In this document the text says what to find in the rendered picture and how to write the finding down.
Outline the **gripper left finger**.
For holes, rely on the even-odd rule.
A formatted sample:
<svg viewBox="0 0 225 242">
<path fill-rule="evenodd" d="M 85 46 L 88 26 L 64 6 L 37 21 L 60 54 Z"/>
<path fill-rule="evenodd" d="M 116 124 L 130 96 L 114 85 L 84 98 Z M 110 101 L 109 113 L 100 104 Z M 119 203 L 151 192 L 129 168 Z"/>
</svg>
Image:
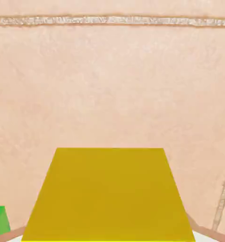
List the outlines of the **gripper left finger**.
<svg viewBox="0 0 225 242">
<path fill-rule="evenodd" d="M 0 235 L 0 242 L 7 242 L 23 235 L 25 226 Z"/>
</svg>

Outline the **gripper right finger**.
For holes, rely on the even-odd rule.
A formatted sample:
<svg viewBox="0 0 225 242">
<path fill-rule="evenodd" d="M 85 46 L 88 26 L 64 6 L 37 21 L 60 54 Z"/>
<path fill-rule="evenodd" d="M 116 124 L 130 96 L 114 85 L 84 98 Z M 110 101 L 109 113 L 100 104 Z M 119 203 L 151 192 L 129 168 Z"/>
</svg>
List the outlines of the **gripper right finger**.
<svg viewBox="0 0 225 242">
<path fill-rule="evenodd" d="M 199 226 L 189 214 L 187 214 L 187 217 L 193 231 L 198 232 L 199 234 L 205 235 L 207 237 L 210 237 L 212 239 L 215 239 L 219 242 L 225 242 L 225 234 L 213 231 L 211 229 L 207 229 L 203 226 Z"/>
</svg>

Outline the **small yellow cube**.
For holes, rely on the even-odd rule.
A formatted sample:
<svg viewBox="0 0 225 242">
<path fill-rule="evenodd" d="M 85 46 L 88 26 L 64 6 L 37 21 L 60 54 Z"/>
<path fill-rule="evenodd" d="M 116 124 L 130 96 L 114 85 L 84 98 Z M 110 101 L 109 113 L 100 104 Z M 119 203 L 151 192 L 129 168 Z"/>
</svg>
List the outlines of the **small yellow cube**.
<svg viewBox="0 0 225 242">
<path fill-rule="evenodd" d="M 162 148 L 58 148 L 22 242 L 195 242 Z"/>
</svg>

